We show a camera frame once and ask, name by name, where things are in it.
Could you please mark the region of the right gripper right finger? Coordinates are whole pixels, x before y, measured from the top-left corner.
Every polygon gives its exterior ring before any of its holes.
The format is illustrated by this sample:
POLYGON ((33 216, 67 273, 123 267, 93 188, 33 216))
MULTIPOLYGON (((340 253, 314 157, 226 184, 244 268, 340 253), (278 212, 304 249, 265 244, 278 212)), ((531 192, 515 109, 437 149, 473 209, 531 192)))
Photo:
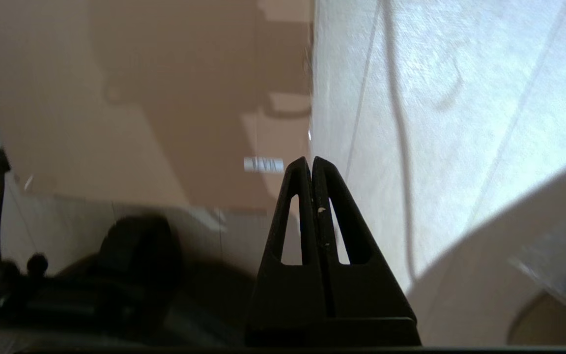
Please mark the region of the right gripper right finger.
POLYGON ((312 167, 317 239, 330 309, 339 318, 407 318, 415 312, 337 167, 312 167))

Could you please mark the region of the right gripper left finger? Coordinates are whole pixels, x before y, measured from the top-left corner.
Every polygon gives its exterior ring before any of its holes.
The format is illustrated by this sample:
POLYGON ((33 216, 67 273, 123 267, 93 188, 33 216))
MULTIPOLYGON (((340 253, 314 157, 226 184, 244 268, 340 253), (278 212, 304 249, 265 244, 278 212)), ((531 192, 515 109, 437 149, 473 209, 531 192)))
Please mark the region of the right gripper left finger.
POLYGON ((247 345, 307 345, 313 324, 326 318, 323 276, 307 159, 286 168, 270 224, 245 329, 247 345), (300 265, 283 264, 293 197, 299 199, 300 265))

